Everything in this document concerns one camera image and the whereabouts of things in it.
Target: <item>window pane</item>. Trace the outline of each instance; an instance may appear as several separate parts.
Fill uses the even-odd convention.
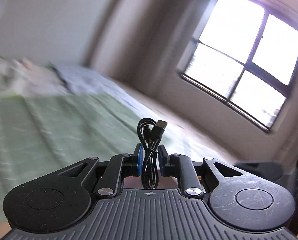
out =
[[[242,69],[233,59],[199,44],[185,73],[227,98]]]
[[[253,62],[288,85],[298,58],[298,31],[269,15]]]
[[[246,63],[263,15],[264,9],[248,0],[218,0],[200,40]]]
[[[273,87],[245,71],[231,101],[261,123],[270,127],[284,103],[285,97]]]

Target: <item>window frame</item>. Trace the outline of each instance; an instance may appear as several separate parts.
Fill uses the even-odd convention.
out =
[[[208,15],[208,18],[206,19],[206,21],[204,22],[204,25],[203,26],[200,26],[200,31],[195,31],[195,33],[199,33],[199,37],[201,36],[209,18],[210,18],[210,15],[216,5],[218,0],[216,0],[213,5],[212,5],[212,10],[210,12],[210,14]],[[197,87],[198,89],[204,91],[205,93],[211,95],[212,97],[216,98],[217,100],[219,100],[220,102],[222,102],[223,104],[225,104],[226,106],[228,106],[230,109],[234,110],[235,112],[237,112],[238,114],[240,114],[241,116],[243,116],[245,119],[247,119],[248,121],[250,121],[252,124],[256,125],[258,128],[260,128],[261,130],[263,130],[264,132],[268,133],[271,131],[272,127],[274,126],[276,120],[278,119],[279,117],[279,114],[281,113],[283,107],[285,106],[286,102],[288,101],[288,99],[290,98],[291,96],[291,93],[292,93],[292,90],[293,90],[293,87],[294,87],[294,84],[295,84],[295,79],[296,79],[296,76],[297,76],[297,73],[298,73],[298,57],[297,57],[297,60],[296,60],[296,64],[294,66],[294,69],[293,69],[293,72],[292,72],[292,75],[291,75],[291,78],[290,78],[290,81],[288,83],[288,85],[285,85],[283,84],[281,81],[279,81],[277,78],[275,78],[273,75],[271,75],[270,73],[268,73],[267,71],[265,71],[264,69],[262,69],[261,67],[257,66],[255,63],[252,62],[252,59],[255,55],[255,52],[259,46],[259,43],[261,41],[261,37],[263,35],[263,31],[265,29],[265,25],[266,25],[266,22],[268,20],[268,16],[271,14],[272,16],[278,18],[279,20],[285,22],[286,24],[288,24],[289,26],[291,26],[292,28],[294,28],[295,30],[298,31],[298,24],[294,21],[292,21],[289,17],[287,17],[286,15],[282,14],[281,12],[277,11],[276,9],[273,9],[271,8],[270,6],[264,4],[264,3],[260,3],[259,1],[257,0],[248,0],[248,1],[251,1],[255,4],[258,4],[260,5],[261,7],[264,8],[265,10],[265,13],[264,13],[264,16],[263,16],[263,19],[262,19],[262,22],[261,22],[261,25],[260,25],[260,28],[259,28],[259,31],[257,33],[257,36],[255,38],[255,41],[254,41],[254,44],[252,46],[252,49],[251,49],[251,52],[249,54],[249,57],[246,61],[246,63],[242,63],[236,59],[234,59],[233,57],[230,57],[229,55],[217,50],[217,49],[214,49],[204,43],[202,43],[199,38],[195,38],[194,34],[191,38],[191,42],[194,44],[195,43],[195,46],[193,46],[193,50],[192,52],[190,53],[190,57],[187,61],[187,64],[185,65],[184,68],[182,68],[181,70],[178,71],[178,74],[180,76],[181,79],[185,80],[186,82],[190,83],[191,85]],[[238,79],[236,80],[231,92],[230,92],[230,95],[228,96],[228,98],[225,98],[224,96],[220,95],[219,93],[217,93],[216,91],[210,89],[209,87],[205,86],[204,84],[198,82],[197,80],[195,80],[194,78],[192,77],[189,77],[188,75],[186,75],[186,70],[187,68],[190,66],[190,62],[193,58],[193,55],[197,49],[197,46],[199,44],[203,44],[211,49],[214,49],[216,50],[217,52],[233,59],[234,61],[238,62],[239,64],[241,64],[243,66],[243,70],[241,71],[241,74],[240,76],[238,77]],[[234,92],[236,91],[236,87],[237,85],[239,84],[239,81],[241,80],[241,77],[244,73],[244,71],[248,71],[250,72],[251,74],[255,75],[256,77],[260,78],[261,80],[263,80],[265,83],[267,83],[268,85],[270,85],[272,88],[274,88],[275,90],[277,90],[278,92],[280,92],[283,96],[285,96],[285,100],[276,116],[276,118],[274,119],[273,123],[271,124],[270,127],[266,126],[265,124],[263,124],[262,122],[260,122],[259,120],[257,120],[255,117],[253,117],[251,114],[249,114],[247,111],[243,110],[241,107],[237,106],[236,104],[234,104],[233,102],[230,101],[230,99],[232,98]]]

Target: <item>ribbed black surface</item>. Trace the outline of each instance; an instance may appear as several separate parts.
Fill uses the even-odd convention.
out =
[[[218,239],[297,240],[287,229],[245,233],[215,219],[204,202],[181,196],[177,190],[124,189],[119,197],[100,200],[80,224],[51,234],[14,229],[5,240],[136,240]]]

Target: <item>green bedsheet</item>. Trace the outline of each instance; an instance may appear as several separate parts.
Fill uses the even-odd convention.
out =
[[[139,119],[108,94],[0,100],[0,222],[12,188],[90,156],[132,153]]]

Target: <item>bed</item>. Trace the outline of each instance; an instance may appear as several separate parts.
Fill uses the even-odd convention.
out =
[[[1,81],[8,76],[3,64],[10,62],[0,59]],[[144,117],[168,122],[162,143],[169,154],[235,161],[183,118],[95,70],[59,63],[43,68],[27,60],[13,66],[12,89],[0,89],[0,237],[9,229],[2,211],[9,190],[89,156],[107,161],[133,152]]]

